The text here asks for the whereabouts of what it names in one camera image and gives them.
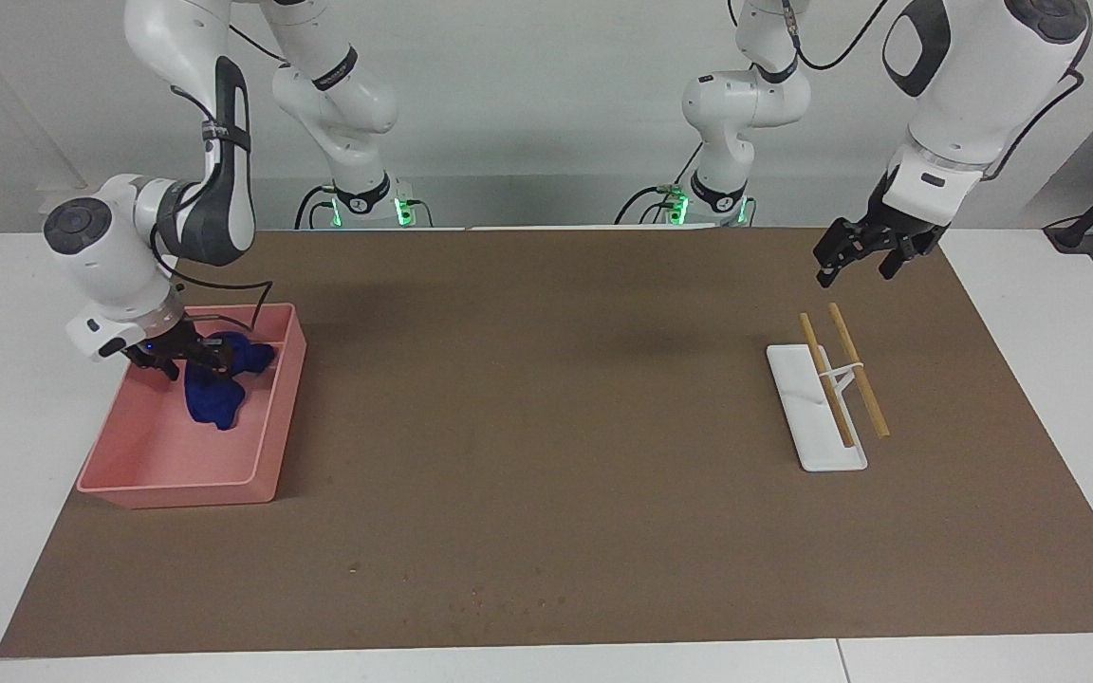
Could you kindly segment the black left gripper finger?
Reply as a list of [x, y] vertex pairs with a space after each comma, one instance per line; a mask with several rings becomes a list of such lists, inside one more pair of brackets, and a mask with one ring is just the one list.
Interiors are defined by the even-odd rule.
[[871, 234], [863, 236], [862, 225], [858, 222], [834, 220], [812, 250], [816, 259], [816, 284], [828, 288], [843, 268], [871, 255], [875, 246], [875, 238]]
[[900, 237], [898, 242], [890, 248], [880, 261], [878, 272], [886, 281], [894, 280], [898, 275], [900, 269], [910, 263], [918, 255], [916, 243], [910, 237]]

